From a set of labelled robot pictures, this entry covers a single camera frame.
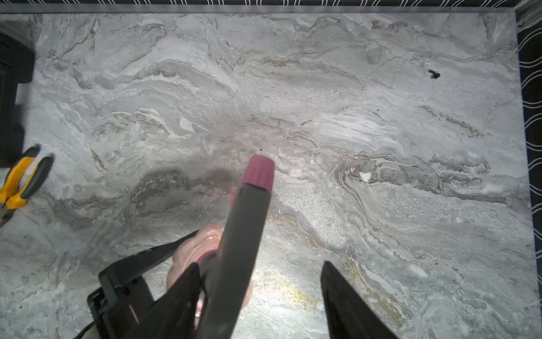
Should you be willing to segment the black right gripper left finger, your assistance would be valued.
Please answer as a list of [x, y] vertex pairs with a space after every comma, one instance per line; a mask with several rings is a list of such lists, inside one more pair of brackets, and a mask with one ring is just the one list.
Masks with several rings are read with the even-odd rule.
[[126, 337], [192, 338], [200, 290], [199, 265], [192, 263]]

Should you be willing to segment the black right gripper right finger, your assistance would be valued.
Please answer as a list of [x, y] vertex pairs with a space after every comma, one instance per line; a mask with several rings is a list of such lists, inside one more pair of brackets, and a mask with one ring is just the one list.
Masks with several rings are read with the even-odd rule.
[[331, 338], [397, 338], [329, 261], [320, 284]]

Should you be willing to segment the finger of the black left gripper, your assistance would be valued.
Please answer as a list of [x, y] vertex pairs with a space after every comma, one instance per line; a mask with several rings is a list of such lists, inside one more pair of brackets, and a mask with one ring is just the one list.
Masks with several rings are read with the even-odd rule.
[[154, 306], [143, 274], [159, 266], [196, 231], [180, 240], [163, 244], [114, 262], [98, 276], [100, 287], [88, 295], [93, 323], [86, 327], [87, 338], [127, 338]]

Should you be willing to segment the pink grey spray nozzle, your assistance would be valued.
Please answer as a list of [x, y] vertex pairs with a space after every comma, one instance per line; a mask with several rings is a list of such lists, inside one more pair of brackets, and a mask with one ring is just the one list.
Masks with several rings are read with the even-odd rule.
[[230, 338], [251, 282], [275, 178], [275, 163], [254, 155], [237, 190], [217, 254], [204, 264], [207, 292], [197, 338]]

